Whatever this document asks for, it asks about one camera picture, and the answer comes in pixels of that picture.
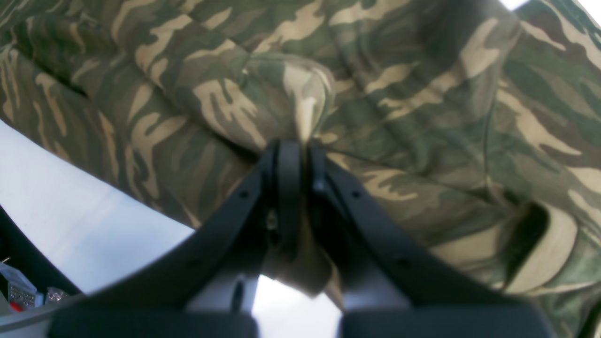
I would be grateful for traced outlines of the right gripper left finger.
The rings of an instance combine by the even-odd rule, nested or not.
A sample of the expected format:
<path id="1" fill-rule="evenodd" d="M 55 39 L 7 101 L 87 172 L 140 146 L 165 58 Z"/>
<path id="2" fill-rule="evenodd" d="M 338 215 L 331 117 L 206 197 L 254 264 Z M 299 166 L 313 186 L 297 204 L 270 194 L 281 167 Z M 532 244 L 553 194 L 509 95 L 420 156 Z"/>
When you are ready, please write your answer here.
<path id="1" fill-rule="evenodd" d="M 126 280 L 60 310 L 49 338 L 257 338 L 251 316 L 269 254 L 296 259 L 302 150 L 274 141 L 182 244 Z"/>

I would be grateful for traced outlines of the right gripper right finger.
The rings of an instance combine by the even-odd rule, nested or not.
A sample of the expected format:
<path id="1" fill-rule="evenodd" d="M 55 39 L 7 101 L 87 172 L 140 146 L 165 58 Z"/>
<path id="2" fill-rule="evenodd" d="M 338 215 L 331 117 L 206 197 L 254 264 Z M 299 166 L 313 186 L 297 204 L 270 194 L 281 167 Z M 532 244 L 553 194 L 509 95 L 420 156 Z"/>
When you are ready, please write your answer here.
<path id="1" fill-rule="evenodd" d="M 308 150 L 311 222 L 340 276 L 339 338 L 550 338 L 534 307 L 455 271 L 393 223 L 363 185 Z"/>

